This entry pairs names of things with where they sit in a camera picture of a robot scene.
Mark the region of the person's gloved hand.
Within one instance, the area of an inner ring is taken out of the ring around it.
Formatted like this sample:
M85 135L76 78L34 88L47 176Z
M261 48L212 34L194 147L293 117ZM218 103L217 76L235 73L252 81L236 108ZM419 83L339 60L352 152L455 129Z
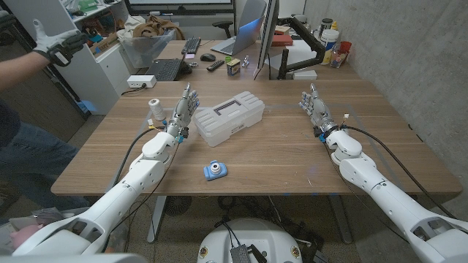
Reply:
M88 41L87 34L77 29L48 36L38 19L33 20L33 25L36 31L36 47L33 51L61 67L70 65L73 55L82 50Z

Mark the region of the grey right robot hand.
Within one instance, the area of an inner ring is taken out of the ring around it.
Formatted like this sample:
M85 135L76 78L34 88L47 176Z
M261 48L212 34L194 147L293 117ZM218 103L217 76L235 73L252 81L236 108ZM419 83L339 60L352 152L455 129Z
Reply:
M310 85L310 90L310 93L302 92L299 106L310 117L313 124L314 136L322 137L325 140L332 132L338 129L338 126L332 118L331 111L319 97L314 83Z

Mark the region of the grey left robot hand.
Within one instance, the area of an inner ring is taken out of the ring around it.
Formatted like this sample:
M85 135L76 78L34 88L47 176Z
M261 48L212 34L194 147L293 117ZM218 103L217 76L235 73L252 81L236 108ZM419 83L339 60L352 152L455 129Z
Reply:
M177 137L183 129L188 127L199 104L197 92L191 89L190 83L187 83L181 98L174 107L166 132Z

